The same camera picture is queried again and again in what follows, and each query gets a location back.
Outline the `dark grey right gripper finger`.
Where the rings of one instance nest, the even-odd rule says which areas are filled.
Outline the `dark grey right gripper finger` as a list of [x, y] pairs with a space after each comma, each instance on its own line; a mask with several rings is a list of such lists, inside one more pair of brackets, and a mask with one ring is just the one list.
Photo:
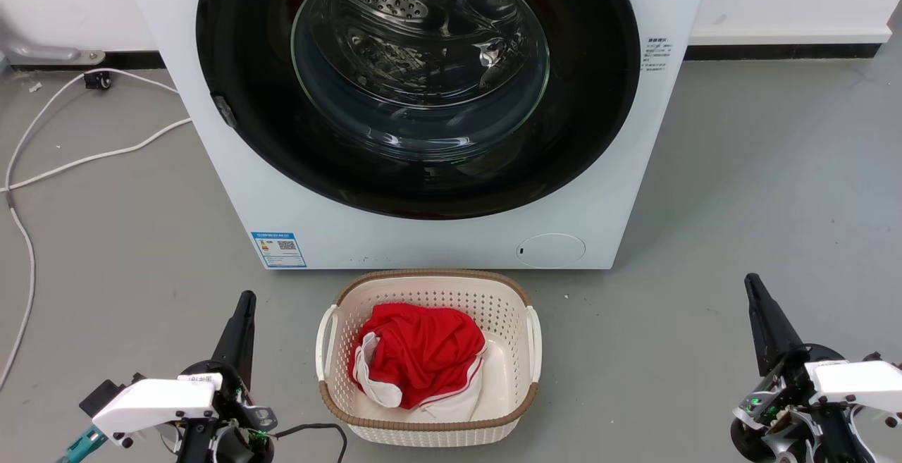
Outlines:
[[744, 286], [758, 373], [765, 377], [786, 354], [802, 348], [803, 341], [758, 274], [747, 274]]

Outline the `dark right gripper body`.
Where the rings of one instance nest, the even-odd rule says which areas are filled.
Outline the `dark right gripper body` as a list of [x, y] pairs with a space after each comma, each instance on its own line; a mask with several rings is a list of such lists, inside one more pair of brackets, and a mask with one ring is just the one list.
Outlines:
[[854, 426], [863, 408], [853, 397], [817, 396], [808, 366], [837, 364], [824, 345], [789, 350], [755, 348], [760, 383], [734, 409], [730, 438], [750, 462], [870, 462], [871, 450]]

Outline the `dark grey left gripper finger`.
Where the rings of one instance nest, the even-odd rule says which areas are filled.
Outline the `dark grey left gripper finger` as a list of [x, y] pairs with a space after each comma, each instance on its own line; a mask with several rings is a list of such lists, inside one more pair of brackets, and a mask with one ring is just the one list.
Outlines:
[[255, 312], [257, 294], [245, 290], [239, 296], [234, 314], [226, 323], [211, 359], [231, 366], [246, 388], [252, 384], [254, 357]]

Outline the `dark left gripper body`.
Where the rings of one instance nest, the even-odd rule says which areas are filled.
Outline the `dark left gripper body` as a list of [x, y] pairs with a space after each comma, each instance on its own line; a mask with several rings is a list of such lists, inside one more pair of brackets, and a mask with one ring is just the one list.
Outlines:
[[203, 361], [184, 370], [185, 376], [219, 374], [211, 405], [202, 414], [177, 422], [181, 439], [178, 462], [271, 462], [271, 432], [278, 425], [273, 409], [258, 405], [250, 393], [252, 363]]

